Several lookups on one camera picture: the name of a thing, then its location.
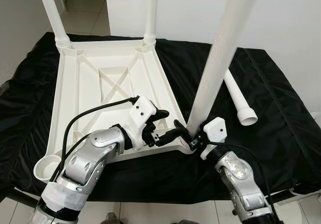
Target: tiled floor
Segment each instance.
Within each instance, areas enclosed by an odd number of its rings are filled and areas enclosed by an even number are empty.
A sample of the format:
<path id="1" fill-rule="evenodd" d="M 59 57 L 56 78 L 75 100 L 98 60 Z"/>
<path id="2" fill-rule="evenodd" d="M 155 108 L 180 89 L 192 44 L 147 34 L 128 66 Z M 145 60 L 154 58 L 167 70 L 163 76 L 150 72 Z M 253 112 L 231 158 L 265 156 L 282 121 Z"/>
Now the tiled floor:
<path id="1" fill-rule="evenodd" d="M 67 0 L 62 21 L 67 33 L 110 35 L 106 0 Z M 78 224 L 99 224 L 108 212 L 114 212 L 124 224 L 171 224 L 182 219 L 200 224 L 240 223 L 233 216 L 230 201 L 206 201 L 193 205 L 155 203 L 87 202 Z M 321 224 L 321 204 L 317 195 L 277 206 L 285 223 Z M 33 209 L 6 198 L 0 203 L 1 224 L 27 223 Z"/>

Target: white wall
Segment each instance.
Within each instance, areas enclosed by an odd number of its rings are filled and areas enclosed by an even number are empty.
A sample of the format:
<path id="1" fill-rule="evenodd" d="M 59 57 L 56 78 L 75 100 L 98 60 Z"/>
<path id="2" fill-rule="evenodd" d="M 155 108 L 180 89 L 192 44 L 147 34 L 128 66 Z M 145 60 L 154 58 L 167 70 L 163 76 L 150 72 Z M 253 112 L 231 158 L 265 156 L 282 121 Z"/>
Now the white wall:
<path id="1" fill-rule="evenodd" d="M 62 12 L 62 1 L 55 1 Z M 49 27 L 41 0 L 0 0 L 0 85 L 12 77 Z"/>
<path id="2" fill-rule="evenodd" d="M 107 0 L 110 31 L 143 36 L 146 0 Z M 226 0 L 158 0 L 156 36 L 210 43 Z M 321 110 L 320 0 L 258 0 L 240 47 L 259 48 L 284 72 L 309 111 Z"/>

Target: black cloth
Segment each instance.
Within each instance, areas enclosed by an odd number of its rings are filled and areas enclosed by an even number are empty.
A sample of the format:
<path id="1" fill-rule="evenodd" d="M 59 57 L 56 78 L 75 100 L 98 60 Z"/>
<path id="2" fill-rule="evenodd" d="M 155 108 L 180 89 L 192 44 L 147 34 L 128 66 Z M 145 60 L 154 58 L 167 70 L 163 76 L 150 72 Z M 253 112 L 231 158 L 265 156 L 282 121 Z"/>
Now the black cloth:
<path id="1" fill-rule="evenodd" d="M 69 36 L 74 42 L 132 39 Z M 157 39 L 157 55 L 185 120 L 209 50 L 209 44 Z M 0 89 L 0 188 L 15 186 L 39 195 L 45 187 L 33 167 L 46 152 L 58 65 L 54 35 L 46 33 Z M 257 155 L 272 192 L 297 184 L 321 188 L 321 129 L 280 69 L 264 50 L 239 48 L 230 70 L 259 120 L 240 125 L 223 83 L 209 119 L 225 119 L 226 142 Z M 265 192 L 253 158 L 233 150 L 250 163 Z M 213 163 L 197 153 L 172 151 L 108 164 L 89 200 L 195 203 L 227 198 Z"/>

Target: white tape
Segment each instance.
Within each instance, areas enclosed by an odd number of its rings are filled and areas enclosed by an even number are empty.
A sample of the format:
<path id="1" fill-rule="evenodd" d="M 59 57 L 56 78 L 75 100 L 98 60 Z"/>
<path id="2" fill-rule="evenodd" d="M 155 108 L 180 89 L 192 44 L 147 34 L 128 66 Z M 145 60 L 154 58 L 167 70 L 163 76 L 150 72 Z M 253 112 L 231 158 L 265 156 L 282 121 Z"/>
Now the white tape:
<path id="1" fill-rule="evenodd" d="M 88 195 L 72 191 L 59 183 L 49 182 L 42 192 L 41 198 L 53 211 L 59 211 L 64 207 L 71 210 L 81 210 Z"/>

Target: white pole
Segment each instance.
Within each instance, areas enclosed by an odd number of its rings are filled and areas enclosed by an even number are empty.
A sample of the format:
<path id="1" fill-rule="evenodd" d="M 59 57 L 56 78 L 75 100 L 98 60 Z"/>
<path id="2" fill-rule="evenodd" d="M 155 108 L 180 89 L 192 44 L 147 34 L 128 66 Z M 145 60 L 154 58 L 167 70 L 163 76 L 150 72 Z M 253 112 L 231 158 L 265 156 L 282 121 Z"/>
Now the white pole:
<path id="1" fill-rule="evenodd" d="M 146 26 L 144 34 L 145 44 L 156 43 L 156 12 L 157 0 L 147 0 Z"/>
<path id="2" fill-rule="evenodd" d="M 187 129 L 194 136 L 213 106 L 255 0 L 228 0 L 193 103 Z"/>
<path id="3" fill-rule="evenodd" d="M 257 116 L 255 111 L 249 107 L 249 104 L 245 100 L 230 70 L 226 71 L 224 81 L 233 99 L 237 110 L 237 118 L 239 119 L 241 125 L 248 126 L 256 123 Z"/>
<path id="4" fill-rule="evenodd" d="M 71 42 L 67 36 L 64 26 L 61 22 L 59 12 L 56 7 L 55 0 L 42 0 L 46 9 L 52 30 L 55 33 L 55 41 L 57 47 L 70 47 Z"/>

